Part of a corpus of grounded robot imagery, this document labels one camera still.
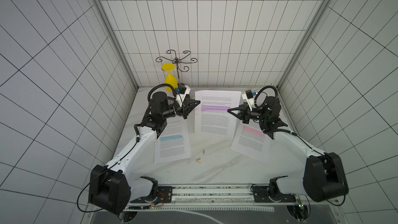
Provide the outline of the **purple highlighted paper document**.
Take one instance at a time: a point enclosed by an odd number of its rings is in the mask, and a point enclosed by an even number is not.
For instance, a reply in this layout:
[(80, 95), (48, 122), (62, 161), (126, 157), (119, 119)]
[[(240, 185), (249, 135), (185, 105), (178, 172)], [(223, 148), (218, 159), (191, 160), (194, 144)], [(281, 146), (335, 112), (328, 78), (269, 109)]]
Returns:
[(201, 90), (195, 92), (195, 99), (200, 101), (195, 108), (195, 133), (232, 140), (237, 118), (228, 110), (239, 106), (241, 92)]

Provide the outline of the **pink highlighted paper document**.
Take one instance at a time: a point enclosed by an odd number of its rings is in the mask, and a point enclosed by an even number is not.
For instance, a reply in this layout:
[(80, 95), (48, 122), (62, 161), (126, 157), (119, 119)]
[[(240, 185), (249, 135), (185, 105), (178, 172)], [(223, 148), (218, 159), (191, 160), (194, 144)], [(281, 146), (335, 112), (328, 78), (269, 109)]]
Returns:
[(255, 122), (239, 123), (231, 149), (246, 157), (266, 164), (271, 159), (271, 148), (276, 142), (264, 134)]

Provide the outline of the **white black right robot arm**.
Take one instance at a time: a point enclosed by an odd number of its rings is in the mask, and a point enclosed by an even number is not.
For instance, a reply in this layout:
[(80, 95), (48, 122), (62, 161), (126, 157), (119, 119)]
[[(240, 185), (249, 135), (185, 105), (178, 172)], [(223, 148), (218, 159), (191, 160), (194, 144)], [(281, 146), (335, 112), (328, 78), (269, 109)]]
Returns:
[(256, 122), (263, 134), (285, 146), (304, 166), (297, 176), (270, 179), (266, 194), (272, 201), (277, 202), (282, 195), (304, 195), (315, 202), (346, 197), (349, 187), (340, 156), (316, 148), (287, 130), (288, 125), (279, 116), (282, 106), (276, 87), (247, 90), (242, 99), (243, 104), (228, 109), (228, 113), (243, 124)]

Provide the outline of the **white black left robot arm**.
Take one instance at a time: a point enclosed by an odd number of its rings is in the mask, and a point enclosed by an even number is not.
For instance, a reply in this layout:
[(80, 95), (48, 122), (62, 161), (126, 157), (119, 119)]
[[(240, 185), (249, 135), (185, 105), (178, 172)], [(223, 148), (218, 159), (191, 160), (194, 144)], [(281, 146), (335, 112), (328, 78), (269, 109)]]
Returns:
[(176, 116), (186, 119), (200, 104), (189, 96), (190, 87), (160, 84), (148, 95), (148, 107), (140, 123), (134, 125), (132, 140), (104, 166), (97, 165), (90, 174), (88, 203), (100, 210), (119, 215), (128, 203), (139, 198), (155, 201), (158, 196), (158, 182), (152, 177), (138, 176), (133, 167), (146, 147), (161, 136), (167, 120)]

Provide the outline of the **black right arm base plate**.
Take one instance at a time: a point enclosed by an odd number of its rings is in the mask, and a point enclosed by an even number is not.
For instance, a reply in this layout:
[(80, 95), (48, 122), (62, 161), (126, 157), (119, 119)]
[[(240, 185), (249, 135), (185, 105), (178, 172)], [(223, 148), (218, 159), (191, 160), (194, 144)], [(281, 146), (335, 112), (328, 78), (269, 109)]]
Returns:
[(269, 188), (269, 185), (252, 184), (250, 191), (256, 203), (295, 203), (296, 198), (292, 194), (282, 194), (278, 190)]

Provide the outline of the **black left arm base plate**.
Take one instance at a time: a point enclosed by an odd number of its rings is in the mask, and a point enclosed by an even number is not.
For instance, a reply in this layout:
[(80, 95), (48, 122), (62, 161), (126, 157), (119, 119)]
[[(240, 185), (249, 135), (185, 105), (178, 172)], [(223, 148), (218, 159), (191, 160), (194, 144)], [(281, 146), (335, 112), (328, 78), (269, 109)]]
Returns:
[(173, 196), (172, 186), (159, 186), (157, 192), (154, 195), (147, 197), (141, 197), (136, 200), (130, 201), (132, 204), (161, 204), (161, 203), (171, 203)]

